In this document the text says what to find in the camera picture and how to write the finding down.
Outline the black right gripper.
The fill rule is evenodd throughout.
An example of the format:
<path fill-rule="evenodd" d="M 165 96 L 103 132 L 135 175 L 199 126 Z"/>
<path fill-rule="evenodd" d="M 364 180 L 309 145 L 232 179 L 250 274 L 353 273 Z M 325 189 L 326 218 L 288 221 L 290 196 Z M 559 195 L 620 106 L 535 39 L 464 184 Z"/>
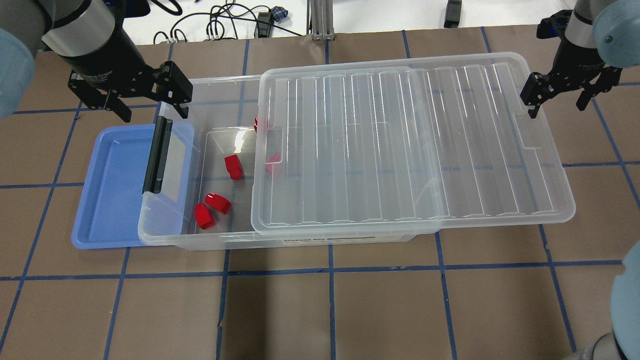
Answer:
<path fill-rule="evenodd" d="M 546 101 L 564 92 L 581 91 L 576 107 L 582 112 L 592 98 L 619 84 L 622 71 L 606 65 L 596 48 L 580 47 L 563 39 L 549 73 L 533 71 L 519 96 L 524 105 L 529 105 L 530 118 L 536 119 Z"/>

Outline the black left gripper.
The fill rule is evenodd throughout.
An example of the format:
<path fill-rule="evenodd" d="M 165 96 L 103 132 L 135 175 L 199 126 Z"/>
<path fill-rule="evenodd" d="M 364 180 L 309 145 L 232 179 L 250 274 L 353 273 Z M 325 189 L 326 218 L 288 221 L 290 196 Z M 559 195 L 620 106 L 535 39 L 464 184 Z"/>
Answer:
<path fill-rule="evenodd" d="M 178 66 L 166 61 L 158 68 L 146 64 L 140 51 L 121 27 L 97 50 L 70 56 L 68 63 L 84 84 L 68 86 L 90 108 L 103 107 L 124 123 L 132 111 L 119 97 L 144 97 L 173 105 L 181 119 L 189 117 L 194 86 Z"/>

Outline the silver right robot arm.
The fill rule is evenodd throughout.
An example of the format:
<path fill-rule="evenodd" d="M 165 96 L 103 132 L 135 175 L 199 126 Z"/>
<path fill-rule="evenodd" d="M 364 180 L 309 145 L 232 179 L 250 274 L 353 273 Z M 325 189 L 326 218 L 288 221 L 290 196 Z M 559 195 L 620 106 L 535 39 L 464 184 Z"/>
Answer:
<path fill-rule="evenodd" d="M 620 83 L 622 71 L 640 62 L 640 3 L 637 0 L 578 0 L 542 18 L 535 29 L 540 40 L 558 39 L 551 69 L 533 71 L 519 94 L 528 116 L 565 92 L 579 91 L 583 111 L 599 94 Z"/>

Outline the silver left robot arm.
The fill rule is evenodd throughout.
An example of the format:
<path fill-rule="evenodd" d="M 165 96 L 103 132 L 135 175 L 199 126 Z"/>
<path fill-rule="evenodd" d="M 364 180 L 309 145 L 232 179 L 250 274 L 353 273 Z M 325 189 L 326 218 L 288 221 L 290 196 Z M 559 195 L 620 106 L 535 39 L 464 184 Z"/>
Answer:
<path fill-rule="evenodd" d="M 127 5 L 103 0 L 1 2 L 1 117 L 18 109 L 35 76 L 35 57 L 46 45 L 71 68 L 68 88 L 86 107 L 131 121 L 128 98 L 147 98 L 189 116 L 194 87 L 173 61 L 146 63 L 122 27 Z"/>

